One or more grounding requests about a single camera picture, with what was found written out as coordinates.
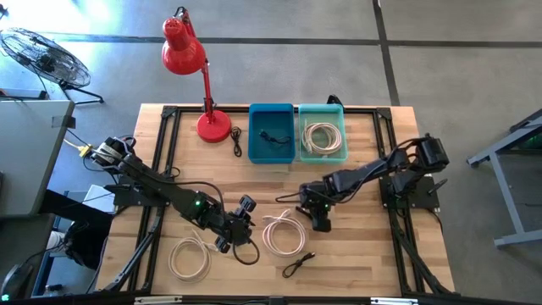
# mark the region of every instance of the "plastic bin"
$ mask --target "plastic bin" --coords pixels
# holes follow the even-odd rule
[[[310,153],[303,146],[301,135],[305,126],[312,123],[331,123],[339,128],[342,136],[342,147],[339,151],[330,155],[319,155]],[[299,106],[299,155],[302,162],[312,164],[340,164],[348,159],[348,145],[346,143],[345,115],[342,106],[339,104],[301,104]],[[323,132],[314,132],[312,134],[314,143],[320,147],[325,147],[328,138]]]
[[[289,136],[278,144],[260,136],[264,130],[274,138]],[[248,110],[248,158],[255,164],[290,164],[296,157],[294,106],[289,103],[253,104]]]

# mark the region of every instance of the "lamp shade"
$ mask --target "lamp shade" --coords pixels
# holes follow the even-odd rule
[[[169,18],[163,23],[166,42],[162,47],[163,65],[177,75],[189,75],[202,69],[205,49],[188,33],[182,21]]]

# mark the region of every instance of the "lamp arm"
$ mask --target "lamp arm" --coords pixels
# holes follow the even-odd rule
[[[188,32],[188,35],[196,37],[196,31],[194,30],[194,26],[192,25],[192,22],[190,20],[190,15],[188,14],[188,9],[185,7],[178,7],[177,11],[175,11],[175,14],[173,15],[174,18],[179,19],[183,22],[186,26],[186,30]],[[205,99],[204,99],[204,107],[205,107],[205,115],[207,116],[207,122],[211,124],[213,122],[213,106],[214,101],[211,96],[211,81],[209,80],[209,68],[208,68],[209,62],[205,58],[205,64],[202,67],[202,73],[203,73],[203,83],[205,84]]]
[[[192,26],[190,15],[188,14],[188,9],[186,9],[185,7],[178,7],[173,17],[179,19],[186,25],[188,35],[196,37],[196,31],[194,30],[194,26]]]

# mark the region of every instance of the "red desk lamp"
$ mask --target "red desk lamp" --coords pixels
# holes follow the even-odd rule
[[[163,23],[163,33],[166,36],[162,48],[163,65],[177,75],[189,75],[198,70],[203,73],[205,113],[197,121],[197,134],[211,143],[222,141],[230,133],[230,117],[213,109],[207,56],[196,38],[188,10],[184,7],[177,8],[175,15]]]

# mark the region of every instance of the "wooden tabletop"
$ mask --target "wooden tabletop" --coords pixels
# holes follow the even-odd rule
[[[142,104],[135,127],[135,152],[149,166],[156,146],[162,108],[162,104]],[[397,142],[418,136],[411,107],[391,107],[391,112]],[[224,194],[226,210],[238,207],[243,195],[252,197],[257,202],[252,212],[252,220],[256,223],[252,239],[259,246],[262,256],[255,265],[245,266],[234,259],[231,251],[227,254],[214,252],[207,278],[196,284],[180,282],[170,274],[168,268],[169,253],[175,243],[182,237],[191,236],[192,230],[198,230],[207,242],[214,242],[216,235],[210,230],[201,231],[190,225],[169,207],[163,222],[152,294],[326,297],[400,295],[390,223],[387,212],[381,207],[376,181],[364,185],[349,203],[333,208],[329,215],[333,229],[329,233],[312,231],[310,220],[294,212],[294,217],[305,225],[309,234],[304,251],[296,257],[277,258],[269,253],[262,242],[262,231],[266,225],[262,216],[279,216],[285,209],[294,208],[293,203],[276,203],[274,199],[277,196],[297,192],[301,183],[321,180],[322,175],[337,169],[353,169],[378,157],[370,116],[346,115],[349,156],[342,165],[303,164],[299,161],[293,164],[256,165],[247,157],[247,114],[230,114],[232,125],[239,126],[243,131],[241,158],[234,156],[234,144],[229,138],[218,144],[206,143],[199,138],[196,133],[199,115],[182,114],[174,156],[174,166],[180,169],[180,177],[176,181],[204,180],[216,184]],[[161,169],[165,164],[172,125],[169,124],[166,132]],[[216,192],[210,187],[198,186],[194,189],[216,197]],[[111,282],[132,255],[141,210],[138,207],[128,208],[113,220],[97,288],[103,288]],[[412,210],[412,221],[420,255],[441,283],[453,290],[439,223],[424,210]],[[297,232],[282,225],[276,230],[275,238],[284,250],[295,248],[299,242]],[[250,245],[239,247],[238,252],[245,260],[254,258],[254,250]],[[316,257],[305,262],[291,278],[282,278],[284,266],[294,263],[307,252],[315,252]],[[202,255],[195,247],[187,248],[177,259],[178,268],[184,274],[196,271],[201,262]],[[142,259],[138,286],[143,281],[146,269],[147,255]],[[408,262],[406,269],[409,283],[414,286],[412,265]]]

